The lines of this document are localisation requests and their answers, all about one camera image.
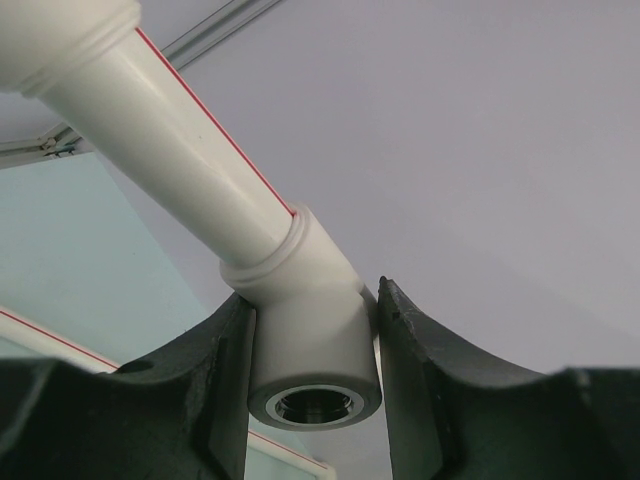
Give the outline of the white PVC pipe frame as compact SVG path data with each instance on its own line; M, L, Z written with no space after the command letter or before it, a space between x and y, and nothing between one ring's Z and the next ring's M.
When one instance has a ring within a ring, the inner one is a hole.
M293 431L380 406L376 302L305 206L290 205L139 26L136 1L5 1L1 88L37 98L221 261L254 310L248 419Z

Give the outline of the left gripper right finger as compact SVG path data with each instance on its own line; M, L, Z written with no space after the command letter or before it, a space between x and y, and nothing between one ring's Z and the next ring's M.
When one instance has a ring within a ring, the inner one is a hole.
M639 372L542 374L470 343L382 279L378 325L397 479L635 479Z

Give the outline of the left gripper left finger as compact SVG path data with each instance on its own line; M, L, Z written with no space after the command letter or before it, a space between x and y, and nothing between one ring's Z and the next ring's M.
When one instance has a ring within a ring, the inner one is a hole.
M53 358L1 364L5 479L240 479L256 317L232 296L112 373Z

